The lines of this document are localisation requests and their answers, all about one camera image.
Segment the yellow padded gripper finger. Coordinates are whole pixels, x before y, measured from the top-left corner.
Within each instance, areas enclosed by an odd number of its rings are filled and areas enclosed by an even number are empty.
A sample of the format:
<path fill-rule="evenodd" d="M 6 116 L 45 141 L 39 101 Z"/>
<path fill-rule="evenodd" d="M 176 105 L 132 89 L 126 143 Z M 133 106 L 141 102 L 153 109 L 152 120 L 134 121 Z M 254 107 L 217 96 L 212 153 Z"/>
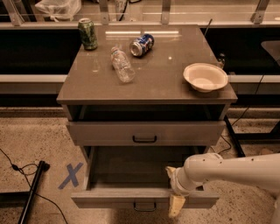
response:
<path fill-rule="evenodd" d="M 179 215 L 183 205 L 185 204 L 186 199 L 183 196 L 178 196 L 172 194 L 170 196 L 169 202 L 169 217 L 174 218 Z"/>

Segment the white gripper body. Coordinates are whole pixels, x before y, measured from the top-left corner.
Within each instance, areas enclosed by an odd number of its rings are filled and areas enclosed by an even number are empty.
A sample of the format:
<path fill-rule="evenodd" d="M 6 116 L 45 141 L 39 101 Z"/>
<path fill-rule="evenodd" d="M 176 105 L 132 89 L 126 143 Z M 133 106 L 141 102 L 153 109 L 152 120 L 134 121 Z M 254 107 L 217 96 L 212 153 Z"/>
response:
<path fill-rule="evenodd" d="M 187 177 L 183 167 L 176 168 L 170 177 L 170 184 L 175 194 L 180 196 L 186 196 L 194 189 L 194 184 Z"/>

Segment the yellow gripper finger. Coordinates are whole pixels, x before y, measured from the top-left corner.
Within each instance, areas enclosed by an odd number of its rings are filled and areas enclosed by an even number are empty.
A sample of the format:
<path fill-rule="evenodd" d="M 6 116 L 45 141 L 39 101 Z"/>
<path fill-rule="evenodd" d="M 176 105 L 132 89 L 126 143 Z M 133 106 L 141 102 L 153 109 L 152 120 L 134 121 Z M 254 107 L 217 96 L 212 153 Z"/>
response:
<path fill-rule="evenodd" d="M 170 178 L 172 174 L 176 171 L 176 168 L 171 166 L 166 166 L 165 170 L 167 172 L 168 177 Z"/>

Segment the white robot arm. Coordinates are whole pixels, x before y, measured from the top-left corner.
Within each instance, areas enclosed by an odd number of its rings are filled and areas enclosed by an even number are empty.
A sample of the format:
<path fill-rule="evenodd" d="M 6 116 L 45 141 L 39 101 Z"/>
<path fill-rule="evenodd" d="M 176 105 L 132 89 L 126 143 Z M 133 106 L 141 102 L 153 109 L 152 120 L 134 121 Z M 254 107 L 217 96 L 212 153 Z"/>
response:
<path fill-rule="evenodd" d="M 176 217 L 186 197 L 206 182 L 224 180 L 246 186 L 257 186 L 276 193 L 275 212 L 270 224 L 280 224 L 280 154 L 223 159 L 218 153 L 188 157 L 178 168 L 166 166 L 173 193 L 169 216 Z"/>

